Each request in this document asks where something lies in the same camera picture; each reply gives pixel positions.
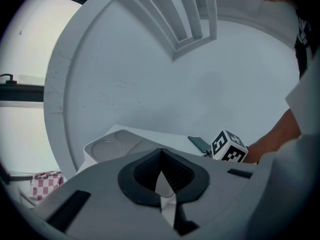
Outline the person's right forearm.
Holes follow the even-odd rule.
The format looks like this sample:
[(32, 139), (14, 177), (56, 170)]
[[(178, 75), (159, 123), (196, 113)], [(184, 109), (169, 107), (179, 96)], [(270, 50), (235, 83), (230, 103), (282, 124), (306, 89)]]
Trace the person's right forearm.
[(300, 135), (301, 131), (296, 118), (288, 109), (266, 135), (247, 148), (248, 154), (243, 162), (257, 163), (264, 154), (278, 151), (283, 144), (298, 139)]

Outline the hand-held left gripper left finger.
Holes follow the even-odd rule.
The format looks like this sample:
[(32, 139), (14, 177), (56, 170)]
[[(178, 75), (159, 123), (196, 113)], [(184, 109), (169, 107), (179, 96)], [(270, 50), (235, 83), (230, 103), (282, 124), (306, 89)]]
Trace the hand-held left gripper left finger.
[(122, 193), (133, 203), (147, 207), (160, 207), (161, 197), (156, 185), (161, 172), (162, 149), (125, 165), (117, 176)]

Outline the person's black printed t-shirt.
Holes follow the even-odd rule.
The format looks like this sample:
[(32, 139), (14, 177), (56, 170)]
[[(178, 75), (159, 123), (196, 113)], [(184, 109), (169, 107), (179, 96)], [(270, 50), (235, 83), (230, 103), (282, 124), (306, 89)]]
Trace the person's black printed t-shirt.
[(310, 12), (297, 9), (298, 33), (294, 45), (299, 78), (312, 64), (320, 46), (320, 22)]

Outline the white box with grey top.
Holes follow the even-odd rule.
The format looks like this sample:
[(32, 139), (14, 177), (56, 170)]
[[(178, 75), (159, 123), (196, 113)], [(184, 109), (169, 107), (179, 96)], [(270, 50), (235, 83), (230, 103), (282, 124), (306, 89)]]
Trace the white box with grey top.
[[(167, 149), (171, 152), (176, 152), (176, 148), (171, 144), (166, 143), (166, 137), (168, 137), (168, 135), (165, 133), (143, 130), (131, 132), (120, 129), (111, 132), (92, 141), (83, 148), (84, 162), (77, 173), (79, 174), (93, 165), (120, 159), (136, 153), (144, 153), (147, 155), (156, 149)], [(118, 167), (118, 170), (112, 171), (117, 184), (118, 173), (129, 163), (130, 162), (127, 159), (124, 159), (122, 160), (122, 164)], [(167, 202), (175, 196), (174, 192), (169, 190), (169, 185), (165, 183), (164, 176), (160, 178), (159, 187), (156, 186), (155, 192), (160, 195), (160, 199), (166, 199)]]

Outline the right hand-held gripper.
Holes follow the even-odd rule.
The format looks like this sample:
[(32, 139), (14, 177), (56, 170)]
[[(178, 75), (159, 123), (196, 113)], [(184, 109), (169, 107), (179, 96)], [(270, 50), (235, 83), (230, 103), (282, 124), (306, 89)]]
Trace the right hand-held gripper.
[(247, 147), (235, 134), (222, 130), (211, 142), (204, 157), (214, 160), (242, 163), (248, 154)]

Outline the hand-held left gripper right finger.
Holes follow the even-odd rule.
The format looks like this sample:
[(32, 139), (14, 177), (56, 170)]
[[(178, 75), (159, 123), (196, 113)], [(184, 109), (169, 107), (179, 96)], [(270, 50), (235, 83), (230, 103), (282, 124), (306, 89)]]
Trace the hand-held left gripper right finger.
[(183, 204), (197, 201), (210, 183), (208, 172), (201, 166), (169, 151), (161, 150), (161, 170), (176, 196), (173, 228), (184, 236), (199, 226), (188, 220)]

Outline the green notebook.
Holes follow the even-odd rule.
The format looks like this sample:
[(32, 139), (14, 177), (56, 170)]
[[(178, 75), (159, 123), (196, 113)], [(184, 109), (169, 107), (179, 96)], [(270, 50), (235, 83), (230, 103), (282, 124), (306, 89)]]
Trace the green notebook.
[(188, 136), (187, 138), (205, 156), (212, 155), (211, 146), (207, 144), (201, 137)]

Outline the black-framed window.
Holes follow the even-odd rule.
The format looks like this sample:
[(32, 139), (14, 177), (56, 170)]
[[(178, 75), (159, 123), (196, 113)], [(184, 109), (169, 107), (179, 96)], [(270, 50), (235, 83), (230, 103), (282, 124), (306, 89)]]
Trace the black-framed window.
[(59, 168), (44, 119), (49, 61), (62, 31), (79, 10), (73, 0), (25, 0), (0, 38), (0, 163), (12, 175)]

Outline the pink checkered bag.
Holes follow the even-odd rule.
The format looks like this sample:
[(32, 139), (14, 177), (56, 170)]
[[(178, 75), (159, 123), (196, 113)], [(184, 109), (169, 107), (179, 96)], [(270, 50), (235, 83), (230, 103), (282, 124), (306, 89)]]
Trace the pink checkered bag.
[(64, 176), (61, 171), (40, 172), (35, 174), (30, 181), (29, 198), (41, 201), (51, 192), (64, 183)]

